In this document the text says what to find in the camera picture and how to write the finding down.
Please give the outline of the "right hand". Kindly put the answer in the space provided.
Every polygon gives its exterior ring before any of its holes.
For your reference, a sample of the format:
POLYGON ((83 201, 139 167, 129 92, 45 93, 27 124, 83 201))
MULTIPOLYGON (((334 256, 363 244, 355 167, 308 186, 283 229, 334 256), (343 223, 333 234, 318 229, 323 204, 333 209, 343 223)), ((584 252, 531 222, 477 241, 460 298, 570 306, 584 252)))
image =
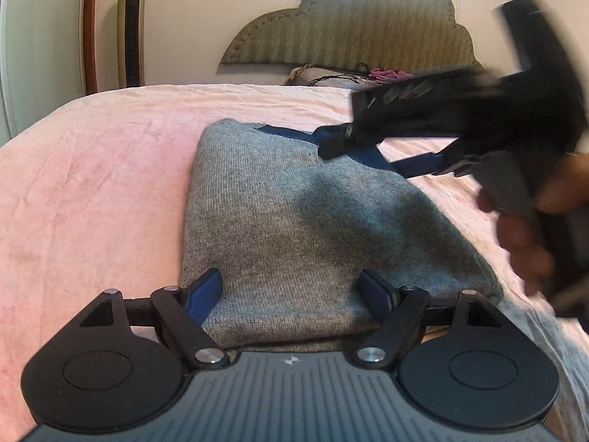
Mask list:
POLYGON ((540 163, 532 190, 514 156, 495 152, 473 170, 482 211, 498 211, 496 237, 525 291, 559 308, 588 297, 588 155, 540 163))

